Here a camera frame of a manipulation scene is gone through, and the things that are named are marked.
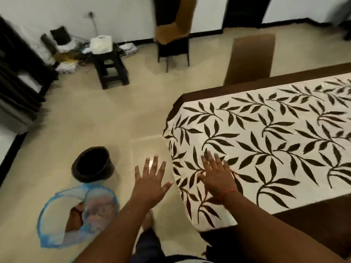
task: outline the foot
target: foot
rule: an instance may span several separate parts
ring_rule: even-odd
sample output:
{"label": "foot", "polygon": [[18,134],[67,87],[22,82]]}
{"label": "foot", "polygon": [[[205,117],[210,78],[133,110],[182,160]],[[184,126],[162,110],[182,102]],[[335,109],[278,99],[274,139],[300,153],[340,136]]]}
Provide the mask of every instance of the foot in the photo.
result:
{"label": "foot", "polygon": [[141,225],[143,227],[143,230],[146,231],[147,229],[153,228],[154,226],[154,219],[152,216],[151,210],[149,210],[145,216],[145,219],[143,221],[143,224]]}

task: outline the leaf-patterned tablecloth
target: leaf-patterned tablecloth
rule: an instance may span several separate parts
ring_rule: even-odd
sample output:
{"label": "leaf-patterned tablecloth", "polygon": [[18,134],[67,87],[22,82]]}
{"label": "leaf-patterned tablecloth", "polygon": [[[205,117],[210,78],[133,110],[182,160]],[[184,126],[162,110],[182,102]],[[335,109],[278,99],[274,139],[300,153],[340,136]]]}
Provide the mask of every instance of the leaf-patterned tablecloth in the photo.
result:
{"label": "leaf-patterned tablecloth", "polygon": [[164,137],[196,229],[236,224],[197,179],[206,150],[271,214],[350,193],[350,107],[350,73],[184,103]]}

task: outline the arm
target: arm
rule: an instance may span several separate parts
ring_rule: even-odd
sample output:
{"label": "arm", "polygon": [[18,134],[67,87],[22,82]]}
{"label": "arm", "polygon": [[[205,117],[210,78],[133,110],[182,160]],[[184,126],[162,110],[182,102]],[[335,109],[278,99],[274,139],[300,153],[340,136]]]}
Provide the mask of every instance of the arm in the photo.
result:
{"label": "arm", "polygon": [[130,200],[74,263],[129,262],[146,213],[163,199],[172,185],[172,182],[168,182],[161,188],[166,162],[162,163],[156,175],[158,157],[154,157],[150,172],[149,161],[149,158],[145,161],[143,177],[139,174],[138,166],[135,167],[135,186]]}
{"label": "arm", "polygon": [[305,233],[278,220],[237,191],[230,167],[217,154],[201,159],[206,176],[199,175],[209,192],[238,222],[245,244],[258,262],[267,263],[342,263],[338,255]]}

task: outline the table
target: table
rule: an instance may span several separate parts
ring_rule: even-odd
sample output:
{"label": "table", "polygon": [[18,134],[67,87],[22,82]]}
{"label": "table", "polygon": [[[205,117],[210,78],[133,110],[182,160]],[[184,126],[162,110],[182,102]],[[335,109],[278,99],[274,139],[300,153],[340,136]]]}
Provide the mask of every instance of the table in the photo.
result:
{"label": "table", "polygon": [[182,95],[166,122],[185,210],[212,246],[240,233],[197,179],[216,152],[238,190],[342,257],[351,254],[351,63]]}

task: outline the blue mesh laundry basket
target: blue mesh laundry basket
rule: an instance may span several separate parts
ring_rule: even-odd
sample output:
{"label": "blue mesh laundry basket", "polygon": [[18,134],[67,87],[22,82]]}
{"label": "blue mesh laundry basket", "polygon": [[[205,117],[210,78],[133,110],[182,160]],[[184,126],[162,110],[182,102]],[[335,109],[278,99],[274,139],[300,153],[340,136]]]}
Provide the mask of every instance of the blue mesh laundry basket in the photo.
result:
{"label": "blue mesh laundry basket", "polygon": [[[85,206],[82,227],[65,232],[71,208],[82,202]],[[113,191],[97,184],[84,184],[56,193],[45,204],[37,222],[40,245],[59,248],[91,241],[111,222],[118,208]]]}

